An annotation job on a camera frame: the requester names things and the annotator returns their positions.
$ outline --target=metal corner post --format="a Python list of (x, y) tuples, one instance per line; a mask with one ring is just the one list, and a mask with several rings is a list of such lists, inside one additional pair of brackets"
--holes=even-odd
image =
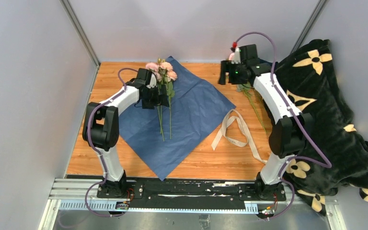
[(84, 44), (85, 48), (87, 49), (88, 54), (90, 55), (92, 61), (94, 64), (99, 68), (100, 61), (97, 57), (97, 55), (94, 52), (94, 49), (92, 48), (90, 41), (87, 38), (87, 35), (84, 33), (84, 30), (81, 27), (80, 22), (78, 21), (77, 15), (75, 14), (74, 10), (72, 9), (72, 6), (69, 2), (69, 0), (60, 0), (61, 4), (64, 7), (64, 10), (66, 11), (67, 15), (70, 18), (70, 21), (72, 22), (75, 30), (78, 33), (78, 36), (80, 36), (80, 39), (82, 43)]
[(311, 13), (310, 18), (308, 19), (307, 23), (305, 24), (304, 28), (302, 29), (296, 43), (293, 46), (293, 49), (290, 53), (293, 53), (296, 51), (301, 44), (305, 41), (305, 38), (307, 37), (308, 33), (310, 32), (311, 28), (314, 26), (315, 22), (319, 18), (322, 10), (324, 9), (326, 3), (328, 0), (319, 0), (317, 5), (314, 8), (314, 11)]

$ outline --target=blue wrapping paper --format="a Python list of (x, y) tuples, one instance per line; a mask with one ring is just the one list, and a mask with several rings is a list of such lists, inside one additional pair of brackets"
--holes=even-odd
[(166, 61), (178, 76), (173, 84), (172, 139), (167, 107), (163, 107), (162, 112), (165, 141), (156, 109), (132, 105), (119, 117), (120, 136), (161, 180), (221, 124), (229, 110), (235, 108), (212, 84), (192, 74), (173, 57)]

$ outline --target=white wall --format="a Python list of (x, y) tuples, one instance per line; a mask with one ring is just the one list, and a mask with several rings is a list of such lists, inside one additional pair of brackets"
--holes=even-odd
[[(368, 140), (368, 4), (329, 1), (306, 43), (315, 38), (331, 40), (339, 86), (355, 112), (356, 129)], [(345, 188), (338, 197), (347, 229), (368, 229), (368, 203), (358, 190)]]
[[(219, 62), (240, 35), (272, 37), (278, 58), (291, 51), (317, 0), (71, 0), (100, 61), (149, 61), (173, 55), (180, 61)], [(271, 60), (272, 48), (257, 44)]]
[(0, 230), (37, 229), (94, 74), (58, 0), (0, 1)]

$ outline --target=table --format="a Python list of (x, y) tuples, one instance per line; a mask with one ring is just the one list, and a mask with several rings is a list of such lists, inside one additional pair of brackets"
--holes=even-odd
[[(124, 67), (143, 68), (143, 62), (103, 62), (99, 69), (95, 84), (91, 93), (90, 102), (100, 102), (119, 91), (122, 83), (117, 77), (117, 72)], [(265, 133), (258, 118), (247, 100), (246, 96), (236, 91), (235, 85), (219, 85), (218, 78), (220, 64), (215, 63), (182, 63), (198, 77), (207, 80), (222, 92), (232, 103), (236, 110), (243, 116), (252, 134), (262, 159), (268, 159), (270, 148), (268, 136), (271, 132), (270, 119), (264, 110), (260, 100), (252, 97), (257, 111), (263, 120), (267, 130)], [(136, 77), (136, 73), (126, 70), (122, 72), (122, 79), (128, 81)], [(211, 143), (221, 125), (205, 138), (181, 164), (170, 173), (169, 178), (197, 178), (197, 179), (226, 179), (226, 180), (253, 180), (262, 169), (263, 164), (254, 159), (249, 145), (237, 147), (222, 138), (215, 151)], [(82, 139), (82, 128), (75, 143), (74, 151), (67, 169), (67, 174), (102, 175), (101, 165), (91, 147)], [(238, 125), (233, 122), (228, 127), (228, 137), (246, 141), (242, 136)], [(137, 156), (137, 154), (119, 137), (117, 151), (121, 165), (127, 176), (132, 177), (155, 177), (150, 168)]]

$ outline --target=black plush blanket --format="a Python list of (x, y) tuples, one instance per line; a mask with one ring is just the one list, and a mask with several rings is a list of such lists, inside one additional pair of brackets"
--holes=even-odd
[[(353, 112), (339, 90), (329, 45), (329, 40), (313, 40), (276, 67), (291, 101), (314, 117), (311, 138), (333, 165), (326, 169), (292, 160), (284, 173), (296, 194), (322, 215), (326, 215), (324, 196), (335, 195), (339, 186), (358, 188), (368, 201), (368, 141), (355, 129)], [(323, 161), (311, 145), (300, 155)]]

